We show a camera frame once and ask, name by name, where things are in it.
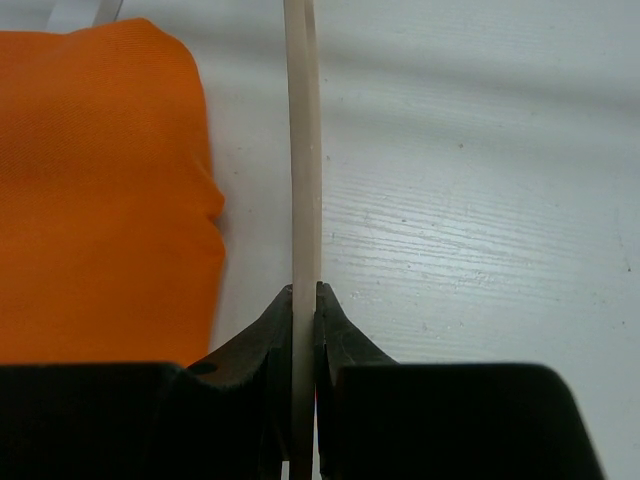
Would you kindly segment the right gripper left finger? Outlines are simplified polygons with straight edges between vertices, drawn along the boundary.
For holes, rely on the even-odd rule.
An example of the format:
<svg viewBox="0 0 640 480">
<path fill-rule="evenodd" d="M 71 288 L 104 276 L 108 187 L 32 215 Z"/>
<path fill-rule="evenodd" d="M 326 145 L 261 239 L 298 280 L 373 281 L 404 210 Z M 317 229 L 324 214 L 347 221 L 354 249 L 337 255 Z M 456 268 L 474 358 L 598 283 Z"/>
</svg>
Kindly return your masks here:
<svg viewBox="0 0 640 480">
<path fill-rule="evenodd" d="M 189 370 L 217 394 L 207 409 L 225 479 L 279 479 L 290 458 L 292 287 Z"/>
</svg>

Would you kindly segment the wooden clothes hanger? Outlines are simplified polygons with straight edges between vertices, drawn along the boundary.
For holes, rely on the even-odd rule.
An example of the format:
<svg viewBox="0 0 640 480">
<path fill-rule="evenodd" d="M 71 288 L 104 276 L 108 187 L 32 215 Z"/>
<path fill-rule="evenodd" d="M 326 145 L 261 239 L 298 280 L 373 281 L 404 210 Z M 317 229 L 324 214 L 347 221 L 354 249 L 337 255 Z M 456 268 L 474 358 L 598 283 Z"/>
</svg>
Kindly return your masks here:
<svg viewBox="0 0 640 480">
<path fill-rule="evenodd" d="M 314 314 L 321 276 L 322 139 L 314 3 L 283 3 L 292 188 L 289 477 L 310 479 L 314 438 Z"/>
</svg>

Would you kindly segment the orange trousers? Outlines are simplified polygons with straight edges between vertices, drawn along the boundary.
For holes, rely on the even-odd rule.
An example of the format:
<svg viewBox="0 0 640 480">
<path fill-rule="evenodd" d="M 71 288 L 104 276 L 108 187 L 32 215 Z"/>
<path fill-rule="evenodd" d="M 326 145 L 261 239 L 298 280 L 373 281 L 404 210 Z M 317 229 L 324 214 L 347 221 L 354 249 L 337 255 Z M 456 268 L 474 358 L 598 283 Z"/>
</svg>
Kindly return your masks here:
<svg viewBox="0 0 640 480">
<path fill-rule="evenodd" d="M 1 35 L 1 360 L 208 349 L 225 248 L 204 89 L 145 19 Z"/>
</svg>

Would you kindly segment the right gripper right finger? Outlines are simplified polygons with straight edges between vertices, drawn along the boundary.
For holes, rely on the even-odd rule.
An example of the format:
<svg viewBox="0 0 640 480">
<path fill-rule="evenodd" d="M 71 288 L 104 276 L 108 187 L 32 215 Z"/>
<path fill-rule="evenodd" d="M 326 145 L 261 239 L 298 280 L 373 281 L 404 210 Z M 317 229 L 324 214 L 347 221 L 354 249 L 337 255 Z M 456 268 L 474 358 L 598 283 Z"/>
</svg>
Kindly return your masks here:
<svg viewBox="0 0 640 480">
<path fill-rule="evenodd" d="M 364 415 L 357 411 L 365 403 L 368 388 L 358 375 L 396 366 L 344 312 L 333 288 L 316 285 L 314 314 L 314 378 L 317 403 L 318 453 L 324 479 L 345 479 L 353 464 L 352 454 L 365 435 Z"/>
</svg>

